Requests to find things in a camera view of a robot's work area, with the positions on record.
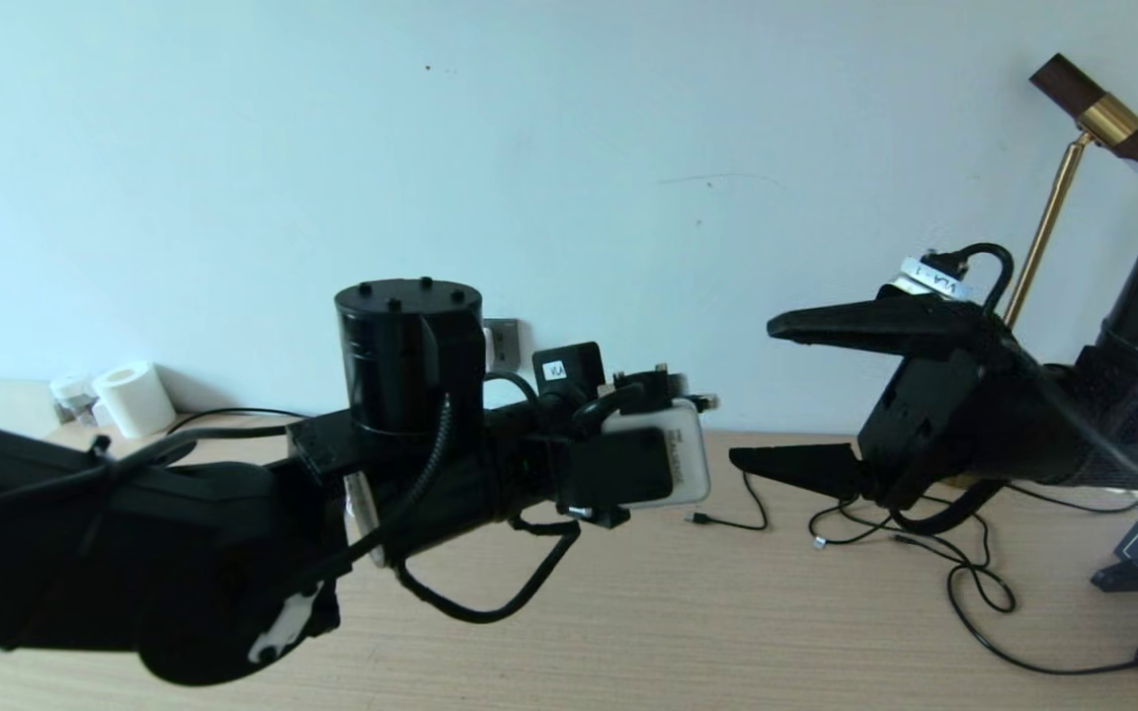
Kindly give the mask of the brass desk lamp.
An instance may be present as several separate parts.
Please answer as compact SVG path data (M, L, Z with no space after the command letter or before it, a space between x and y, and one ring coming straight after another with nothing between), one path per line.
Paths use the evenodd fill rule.
M1074 121L1079 135L1063 154L1044 214L1008 297L1004 309L1004 320L1008 326L1015 326L1088 144L1100 144L1107 152L1138 170L1137 114L1125 108L1124 104L1071 63L1065 55L1052 55L1042 67L1034 71L1030 82ZM1138 287L1138 267L1133 268L1133 275L1125 283L1124 292L1110 315L1112 320L1123 319L1124 325L1112 329L1106 340L1112 344L1120 358L1138 363L1138 296L1133 296L1133 287Z

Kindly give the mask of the white toilet paper roll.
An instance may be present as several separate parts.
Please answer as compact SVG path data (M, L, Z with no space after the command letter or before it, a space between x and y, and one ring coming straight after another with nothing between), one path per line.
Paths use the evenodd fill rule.
M145 439L175 423L178 411L152 361L131 361L94 377L96 396L126 439Z

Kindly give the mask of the small jar with white lid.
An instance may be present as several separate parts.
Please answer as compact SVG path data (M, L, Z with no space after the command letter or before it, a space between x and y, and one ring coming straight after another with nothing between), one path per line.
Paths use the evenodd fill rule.
M57 411L60 423L77 423L82 427L94 428L98 416L94 414L98 405L98 395L91 385L92 377L85 372L64 374L53 377L49 383L53 408Z

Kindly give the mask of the grey wall socket plate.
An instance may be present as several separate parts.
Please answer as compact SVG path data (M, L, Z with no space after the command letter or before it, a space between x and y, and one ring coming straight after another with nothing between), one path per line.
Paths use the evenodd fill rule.
M523 365L521 348L521 323L519 319L484 319L483 328L489 326L494 333L496 363L492 372L516 372Z

